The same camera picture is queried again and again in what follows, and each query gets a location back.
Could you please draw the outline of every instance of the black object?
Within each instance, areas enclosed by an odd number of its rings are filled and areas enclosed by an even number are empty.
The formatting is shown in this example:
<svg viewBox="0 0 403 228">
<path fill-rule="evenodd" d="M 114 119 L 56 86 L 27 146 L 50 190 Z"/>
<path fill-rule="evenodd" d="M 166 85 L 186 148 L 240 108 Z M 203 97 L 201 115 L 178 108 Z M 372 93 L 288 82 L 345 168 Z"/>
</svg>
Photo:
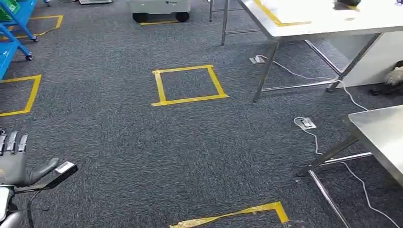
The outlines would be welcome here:
<svg viewBox="0 0 403 228">
<path fill-rule="evenodd" d="M 394 69 L 397 67 L 403 67 L 403 60 L 396 63 Z M 369 93 L 373 96 L 378 95 L 403 95 L 403 82 L 397 85 L 382 84 L 378 85 L 377 89 L 370 89 Z"/>
<path fill-rule="evenodd" d="M 143 23 L 148 20 L 148 16 L 146 13 L 133 13 L 132 17 L 133 20 L 135 20 L 137 23 Z"/>
<path fill-rule="evenodd" d="M 337 0 L 337 1 L 344 3 L 347 6 L 357 6 L 361 2 L 361 0 Z"/>
<path fill-rule="evenodd" d="M 189 19 L 190 15 L 188 12 L 179 12 L 175 14 L 175 18 L 179 21 L 179 22 L 185 22 Z"/>
</svg>

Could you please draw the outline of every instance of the green item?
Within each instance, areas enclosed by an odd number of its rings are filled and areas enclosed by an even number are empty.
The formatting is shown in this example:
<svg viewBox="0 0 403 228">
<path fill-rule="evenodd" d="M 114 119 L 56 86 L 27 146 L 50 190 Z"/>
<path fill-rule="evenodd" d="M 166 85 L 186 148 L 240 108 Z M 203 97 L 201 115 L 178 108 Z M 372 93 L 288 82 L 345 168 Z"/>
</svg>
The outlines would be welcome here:
<svg viewBox="0 0 403 228">
<path fill-rule="evenodd" d="M 1 0 L 8 6 L 11 12 L 16 14 L 20 9 L 20 6 L 17 1 L 15 0 Z M 2 7 L 0 7 L 0 21 L 11 21 L 12 18 L 4 11 Z"/>
</svg>

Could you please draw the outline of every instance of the table leg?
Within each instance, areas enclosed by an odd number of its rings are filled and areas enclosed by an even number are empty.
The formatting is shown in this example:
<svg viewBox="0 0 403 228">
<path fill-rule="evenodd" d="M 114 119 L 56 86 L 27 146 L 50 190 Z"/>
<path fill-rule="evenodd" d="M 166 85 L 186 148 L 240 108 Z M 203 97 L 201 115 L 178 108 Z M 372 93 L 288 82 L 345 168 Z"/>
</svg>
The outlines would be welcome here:
<svg viewBox="0 0 403 228">
<path fill-rule="evenodd" d="M 343 225 L 346 228 L 350 228 L 350 225 L 348 224 L 347 220 L 344 218 L 343 214 L 341 213 L 340 209 L 337 207 L 333 199 L 330 197 L 329 192 L 327 189 L 323 186 L 322 182 L 320 182 L 319 178 L 316 176 L 316 174 L 312 171 L 308 171 L 311 177 L 314 179 L 315 184 L 319 188 L 320 192 L 322 195 L 326 198 L 326 201 L 330 204 L 331 208 L 333 211 L 336 213 L 336 215 L 339 217 L 339 219 L 342 221 Z"/>
<path fill-rule="evenodd" d="M 319 158 L 317 158 L 315 161 L 313 161 L 311 164 L 308 166 L 304 167 L 301 171 L 297 173 L 297 176 L 299 177 L 304 177 L 308 174 L 310 170 L 315 169 L 316 167 L 320 166 L 321 164 L 325 163 L 327 160 L 333 158 L 337 154 L 339 154 L 341 151 L 343 151 L 345 148 L 353 145 L 358 141 L 357 138 L 355 138 L 352 135 L 349 135 L 347 139 L 345 139 L 343 142 L 337 144 L 330 150 L 328 150 L 326 153 L 321 155 Z"/>
<path fill-rule="evenodd" d="M 276 51 L 277 51 L 278 42 L 270 44 L 269 47 L 270 47 L 270 51 L 269 51 L 269 56 L 268 56 L 267 63 L 265 66 L 265 70 L 264 70 L 262 76 L 260 77 L 260 82 L 259 82 L 258 88 L 256 89 L 255 96 L 253 97 L 253 102 L 257 102 L 260 98 L 260 94 L 262 93 L 262 88 L 266 81 L 266 77 L 267 77 L 267 75 L 269 75 L 271 66 L 273 65 L 272 62 L 274 59 L 274 55 L 276 54 Z"/>
<path fill-rule="evenodd" d="M 210 0 L 209 22 L 213 21 L 214 0 Z"/>
<path fill-rule="evenodd" d="M 368 43 L 361 49 L 358 55 L 351 61 L 350 64 L 344 69 L 343 72 L 340 73 L 338 80 L 343 80 L 344 77 L 350 73 L 350 71 L 357 65 L 357 63 L 362 59 L 362 57 L 367 53 L 370 47 L 381 37 L 382 33 L 374 34 Z M 340 82 L 336 82 L 332 84 L 326 91 L 331 92 L 340 84 Z"/>
<path fill-rule="evenodd" d="M 222 20 L 222 37 L 221 37 L 221 45 L 225 43 L 225 35 L 227 33 L 227 22 L 228 22 L 228 11 L 230 7 L 230 0 L 225 0 L 224 4 L 224 18 Z"/>
</svg>

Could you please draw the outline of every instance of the robotic hand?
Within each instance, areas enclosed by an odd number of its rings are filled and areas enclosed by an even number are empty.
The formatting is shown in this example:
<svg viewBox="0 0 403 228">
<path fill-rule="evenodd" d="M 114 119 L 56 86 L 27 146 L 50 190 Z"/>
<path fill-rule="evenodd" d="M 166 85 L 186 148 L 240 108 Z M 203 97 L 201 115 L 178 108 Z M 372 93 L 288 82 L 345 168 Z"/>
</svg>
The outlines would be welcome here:
<svg viewBox="0 0 403 228">
<path fill-rule="evenodd" d="M 17 132 L 11 132 L 9 137 L 0 132 L 0 184 L 25 187 L 36 183 L 39 179 L 57 167 L 59 158 L 53 158 L 40 169 L 27 169 L 25 153 L 28 135 L 24 134 L 18 146 L 15 139 Z"/>
<path fill-rule="evenodd" d="M 16 137 L 17 132 L 11 132 L 7 137 L 5 131 L 0 128 L 0 228 L 20 227 L 24 220 L 24 213 L 18 210 L 18 207 L 12 203 L 12 199 L 15 194 L 36 191 L 26 209 L 29 227 L 34 228 L 31 214 L 32 200 L 42 190 L 58 186 L 78 168 L 68 161 L 57 167 L 59 158 L 53 158 L 39 169 L 28 169 L 25 153 L 28 135 L 22 135 L 18 145 L 15 143 Z M 54 171 L 52 178 L 44 183 L 35 184 L 51 171 Z"/>
</svg>

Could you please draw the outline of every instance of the blue shelf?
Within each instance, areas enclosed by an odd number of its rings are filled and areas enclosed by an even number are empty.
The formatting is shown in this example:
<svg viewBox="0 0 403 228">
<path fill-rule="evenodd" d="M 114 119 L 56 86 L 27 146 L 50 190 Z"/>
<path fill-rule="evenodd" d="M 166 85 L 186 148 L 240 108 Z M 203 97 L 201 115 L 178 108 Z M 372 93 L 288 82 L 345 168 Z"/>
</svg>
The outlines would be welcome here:
<svg viewBox="0 0 403 228">
<path fill-rule="evenodd" d="M 19 1 L 18 4 L 21 6 L 21 8 L 15 14 L 15 17 L 21 24 L 26 25 L 29 17 L 32 14 L 32 11 L 35 8 L 36 0 Z M 17 25 L 15 20 L 2 21 L 1 23 L 4 26 Z"/>
<path fill-rule="evenodd" d="M 0 42 L 0 80 L 3 79 L 17 48 L 17 42 Z"/>
</svg>

